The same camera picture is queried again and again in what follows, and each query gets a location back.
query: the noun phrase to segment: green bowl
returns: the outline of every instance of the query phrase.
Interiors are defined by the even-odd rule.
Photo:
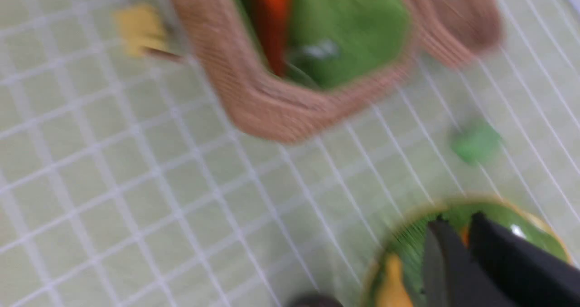
[[[363,297],[363,307],[386,307],[385,290],[392,286],[404,287],[412,306],[425,306],[423,290],[422,262],[425,242],[425,231],[429,221],[441,215],[459,234],[466,229],[472,214],[483,212],[490,220],[508,229],[517,229],[530,243],[544,249],[553,256],[568,263],[570,254],[561,239],[539,218],[519,210],[517,207],[500,201],[497,198],[472,197],[451,200],[442,206],[433,207],[415,214],[410,222],[402,225],[389,238],[385,250],[377,261],[373,262],[368,281],[368,288]],[[399,283],[389,283],[389,259],[398,257],[402,263],[402,274]]]

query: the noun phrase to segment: dark object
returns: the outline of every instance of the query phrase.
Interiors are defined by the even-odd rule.
[[[445,221],[427,224],[423,280],[429,307],[516,307],[495,287]]]
[[[293,301],[288,307],[343,307],[338,300],[323,294],[309,294]]]
[[[526,307],[580,306],[580,272],[505,227],[474,214],[473,257],[504,294]]]

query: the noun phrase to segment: yellow block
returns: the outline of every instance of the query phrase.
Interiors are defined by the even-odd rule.
[[[115,22],[128,55],[141,57],[146,48],[168,51],[167,33],[152,5],[142,3],[117,11]]]

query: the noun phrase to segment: light green mat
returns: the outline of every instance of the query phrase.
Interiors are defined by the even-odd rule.
[[[354,306],[402,214],[462,191],[547,219],[580,258],[563,0],[498,0],[505,51],[460,72],[422,58],[397,94],[292,147],[235,131],[195,62],[127,58],[110,13],[137,1],[0,0],[2,307],[277,307],[315,288]],[[448,142],[478,108],[505,139],[483,168]]]

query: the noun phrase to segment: orange object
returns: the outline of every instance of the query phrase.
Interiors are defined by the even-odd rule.
[[[464,243],[464,245],[466,247],[469,248],[469,226],[464,227],[463,230],[461,230],[461,241]]]
[[[272,71],[284,75],[284,49],[288,40],[291,0],[255,0],[254,22]]]

